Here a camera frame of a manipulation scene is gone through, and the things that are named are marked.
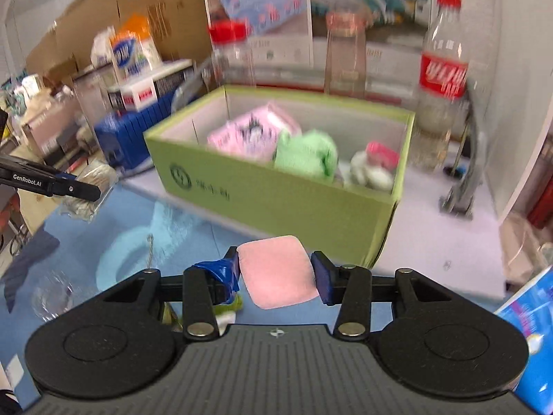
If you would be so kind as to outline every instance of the white table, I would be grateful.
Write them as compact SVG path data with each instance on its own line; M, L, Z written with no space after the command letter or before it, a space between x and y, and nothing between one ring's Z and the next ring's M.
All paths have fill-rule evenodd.
M409 267L430 279L462 293L494 300L505 297L499 223L486 184L475 197L473 220L439 212L439 198L454 181L442 173L426 175L408 169L404 192L374 273L393 276ZM156 170L127 179L134 191L173 203L227 228L256 237L269 237L231 219L168 194Z

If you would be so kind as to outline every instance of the red label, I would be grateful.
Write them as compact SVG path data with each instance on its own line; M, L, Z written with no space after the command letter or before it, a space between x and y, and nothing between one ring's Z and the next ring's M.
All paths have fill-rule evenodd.
M132 95L123 95L125 106L134 106L134 98Z
M151 88L146 89L146 90L138 93L138 100L139 101L144 101L146 98L150 98L153 94L154 94L154 92L151 91Z
M420 87L440 93L447 98L459 98L465 93L467 70L466 62L422 55Z

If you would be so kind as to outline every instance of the glass jar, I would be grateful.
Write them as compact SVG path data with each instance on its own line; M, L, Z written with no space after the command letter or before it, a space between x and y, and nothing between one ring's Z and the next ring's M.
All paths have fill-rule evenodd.
M367 20L359 13L329 12L325 93L363 98L367 79Z
M73 77L75 95L93 133L94 126L113 111L107 89L115 84L117 76L111 62L98 68L91 66Z
M220 21L209 27L211 56L218 85L255 85L252 49L245 22Z

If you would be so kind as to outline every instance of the blue plastic crate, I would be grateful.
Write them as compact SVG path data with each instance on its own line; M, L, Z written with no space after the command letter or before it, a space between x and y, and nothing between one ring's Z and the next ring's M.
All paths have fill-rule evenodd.
M122 116L111 113L94 127L110 166L132 170L150 157L144 132L171 115L174 93L162 96L140 112L126 112Z

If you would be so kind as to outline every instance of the circular pad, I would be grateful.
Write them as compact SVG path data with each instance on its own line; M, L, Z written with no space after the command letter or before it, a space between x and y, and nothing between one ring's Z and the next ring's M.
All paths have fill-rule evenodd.
M518 380L526 341L506 321L466 303L420 303L386 326L382 362L410 387L446 398L480 398Z
M136 391L171 364L166 326L127 303L89 302L39 328L29 339L29 372L45 391L106 399Z

